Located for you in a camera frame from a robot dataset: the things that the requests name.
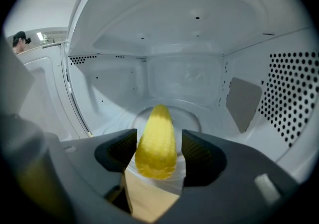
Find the man wearing black cap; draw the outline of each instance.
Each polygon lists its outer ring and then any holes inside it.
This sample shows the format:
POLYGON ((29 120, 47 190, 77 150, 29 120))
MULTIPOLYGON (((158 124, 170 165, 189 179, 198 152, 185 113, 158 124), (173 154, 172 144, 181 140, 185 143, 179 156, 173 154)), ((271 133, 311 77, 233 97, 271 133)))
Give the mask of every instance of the man wearing black cap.
POLYGON ((31 39, 26 37, 23 31, 19 31, 13 36, 12 50, 16 54, 20 54, 24 51, 26 44, 29 44, 31 39))

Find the ceiling light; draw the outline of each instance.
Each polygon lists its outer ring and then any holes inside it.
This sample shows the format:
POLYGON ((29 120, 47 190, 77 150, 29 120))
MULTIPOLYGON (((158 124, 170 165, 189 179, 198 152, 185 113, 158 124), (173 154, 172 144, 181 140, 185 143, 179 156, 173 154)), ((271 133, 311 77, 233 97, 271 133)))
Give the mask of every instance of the ceiling light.
POLYGON ((43 40, 44 40, 44 38, 43 38, 43 36, 42 36, 41 32, 37 33, 37 35, 38 35, 38 37, 39 37, 40 41, 43 41, 43 40))

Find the corn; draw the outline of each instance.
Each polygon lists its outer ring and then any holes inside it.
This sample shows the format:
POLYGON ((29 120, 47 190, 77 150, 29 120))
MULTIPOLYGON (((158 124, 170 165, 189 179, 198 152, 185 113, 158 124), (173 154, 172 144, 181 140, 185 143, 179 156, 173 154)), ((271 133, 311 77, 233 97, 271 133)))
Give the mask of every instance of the corn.
POLYGON ((176 167, 176 142, 168 108, 153 108, 135 153, 138 172, 159 180, 169 178, 176 167))

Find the white wall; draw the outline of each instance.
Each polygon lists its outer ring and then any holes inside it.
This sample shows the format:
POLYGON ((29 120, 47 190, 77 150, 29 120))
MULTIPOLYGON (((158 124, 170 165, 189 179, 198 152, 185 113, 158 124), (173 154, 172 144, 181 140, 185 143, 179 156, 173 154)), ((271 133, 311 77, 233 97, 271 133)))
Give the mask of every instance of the white wall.
POLYGON ((67 27, 76 0, 17 0, 3 25, 6 37, 18 31, 67 27))

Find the gray panel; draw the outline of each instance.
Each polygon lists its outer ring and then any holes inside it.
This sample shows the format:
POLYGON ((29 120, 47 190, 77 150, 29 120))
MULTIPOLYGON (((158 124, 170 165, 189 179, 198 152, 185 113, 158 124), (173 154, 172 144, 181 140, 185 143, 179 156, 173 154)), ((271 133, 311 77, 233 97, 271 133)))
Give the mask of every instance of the gray panel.
POLYGON ((253 119, 261 95, 259 86, 235 77, 232 79, 226 107, 241 133, 246 131, 253 119))

